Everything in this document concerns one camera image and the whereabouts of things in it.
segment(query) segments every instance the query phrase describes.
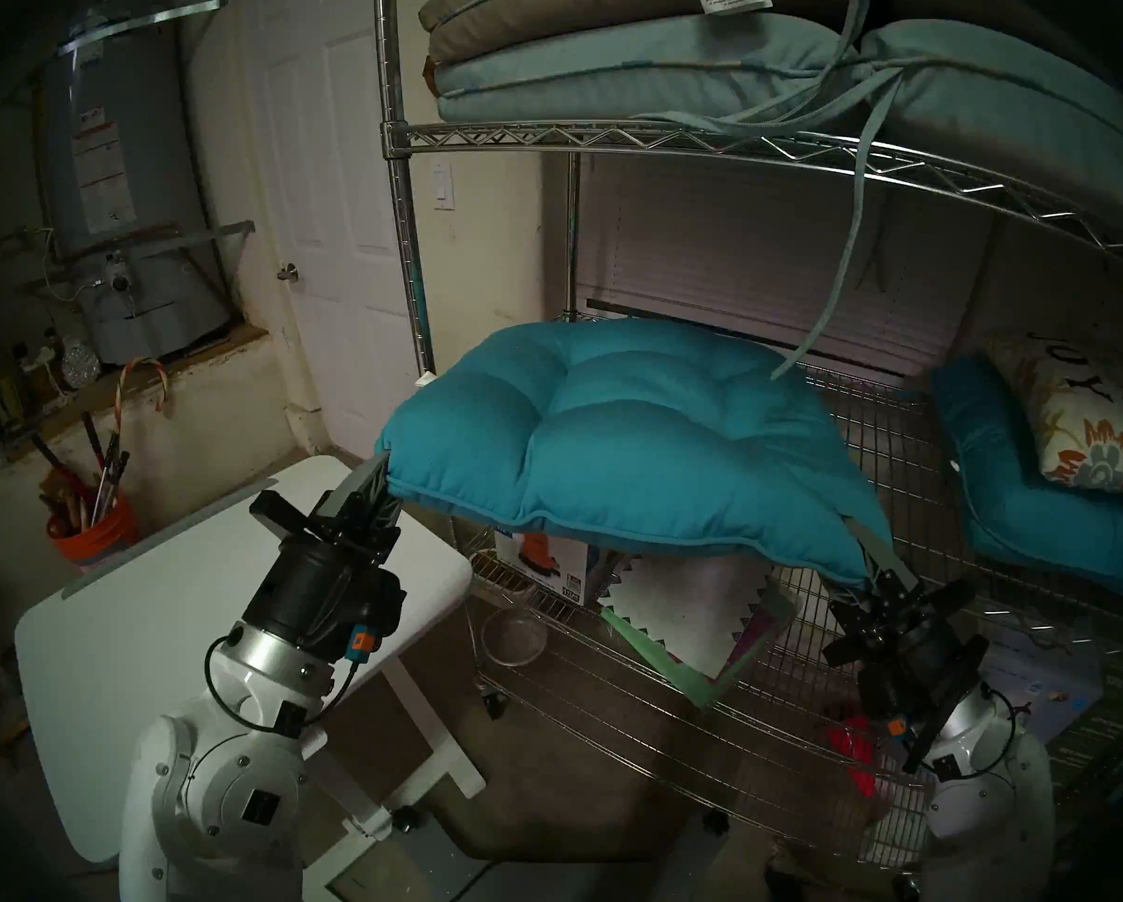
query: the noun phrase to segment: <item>shelf post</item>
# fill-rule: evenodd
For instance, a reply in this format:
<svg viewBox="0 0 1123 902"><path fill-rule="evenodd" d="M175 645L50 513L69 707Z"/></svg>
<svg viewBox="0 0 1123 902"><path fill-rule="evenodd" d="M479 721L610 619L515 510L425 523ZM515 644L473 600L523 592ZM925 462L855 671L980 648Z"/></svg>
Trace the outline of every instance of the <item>shelf post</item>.
<svg viewBox="0 0 1123 902"><path fill-rule="evenodd" d="M420 374L435 372L432 331L428 326L428 306L423 292L423 268L420 265L420 236L414 226L414 203L411 195L410 154L404 149L407 126L403 115L403 75L399 67L399 21L395 0L374 0L374 34L377 47L377 85L383 100L383 157L391 181L394 207L394 234L399 264L403 268L403 289L408 300L408 319L414 343L416 366Z"/></svg>
<svg viewBox="0 0 1123 902"><path fill-rule="evenodd" d="M565 182L565 320L578 320L578 152L566 153Z"/></svg>

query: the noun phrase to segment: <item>table leg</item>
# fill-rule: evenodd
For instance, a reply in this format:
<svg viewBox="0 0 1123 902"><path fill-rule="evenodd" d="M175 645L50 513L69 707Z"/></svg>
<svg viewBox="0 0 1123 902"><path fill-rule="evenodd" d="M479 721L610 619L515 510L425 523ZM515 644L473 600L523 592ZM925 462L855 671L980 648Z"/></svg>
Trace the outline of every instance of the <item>table leg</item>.
<svg viewBox="0 0 1123 902"><path fill-rule="evenodd" d="M401 659L390 659L383 668L386 681L391 683L394 694L407 709L408 714L420 730L420 736L432 747L432 756L420 767L423 769L429 764L442 768L448 775L454 777L457 787L466 799L473 799L486 787L486 780L478 773L469 757L465 755L460 745L454 739L454 735L448 732L444 721L432 711L432 705L428 703L423 692L411 678ZM414 778L419 771L411 775Z"/></svg>
<svg viewBox="0 0 1123 902"><path fill-rule="evenodd" d="M391 833L389 810L416 804L446 775L454 777L466 799L473 799L486 787L486 780L465 755L454 735L448 732L437 712L432 711L432 705L403 663L396 658L390 659L383 666L383 673L416 728L428 741L428 746L432 747L432 755L386 801L375 804L330 751L322 749L326 741L322 732L308 732L303 748L307 773L328 795L340 802L348 818L344 820L345 836L303 871L304 902L339 902L339 898L328 889L329 884L353 866L357 857Z"/></svg>

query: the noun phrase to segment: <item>water heater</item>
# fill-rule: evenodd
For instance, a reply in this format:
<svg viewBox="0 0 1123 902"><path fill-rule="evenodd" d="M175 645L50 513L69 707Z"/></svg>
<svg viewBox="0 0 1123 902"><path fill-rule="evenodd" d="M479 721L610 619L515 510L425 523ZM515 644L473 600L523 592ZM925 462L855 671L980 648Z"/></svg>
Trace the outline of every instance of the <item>water heater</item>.
<svg viewBox="0 0 1123 902"><path fill-rule="evenodd" d="M188 9L102 1L44 69L53 249L109 365L176 352L230 318L166 24Z"/></svg>

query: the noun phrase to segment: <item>orange bucket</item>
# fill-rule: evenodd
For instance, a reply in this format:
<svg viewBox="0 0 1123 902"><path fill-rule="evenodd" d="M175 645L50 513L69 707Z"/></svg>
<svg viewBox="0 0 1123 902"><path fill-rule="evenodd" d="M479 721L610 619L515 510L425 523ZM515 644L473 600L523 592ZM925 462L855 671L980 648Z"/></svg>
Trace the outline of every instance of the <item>orange bucket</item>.
<svg viewBox="0 0 1123 902"><path fill-rule="evenodd" d="M75 537L52 537L52 541L62 556L88 573L103 559L139 543L139 525L136 522L136 512L120 494L115 507L98 521L98 526L90 527Z"/></svg>

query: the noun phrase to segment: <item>product box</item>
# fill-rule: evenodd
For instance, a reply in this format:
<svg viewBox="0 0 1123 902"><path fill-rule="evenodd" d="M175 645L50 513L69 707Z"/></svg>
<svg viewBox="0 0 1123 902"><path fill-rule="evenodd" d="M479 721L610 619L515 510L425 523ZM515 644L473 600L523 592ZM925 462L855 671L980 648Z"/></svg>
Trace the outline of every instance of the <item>product box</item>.
<svg viewBox="0 0 1123 902"><path fill-rule="evenodd" d="M494 554L503 565L579 607L595 600L619 558L611 549L581 540L547 537L544 532L508 532L499 527Z"/></svg>
<svg viewBox="0 0 1123 902"><path fill-rule="evenodd" d="M997 625L985 626L983 634L989 646L980 675L1014 707L1028 707L1025 730L1041 742L1049 744L1101 700L1104 686L1094 647L1047 647Z"/></svg>

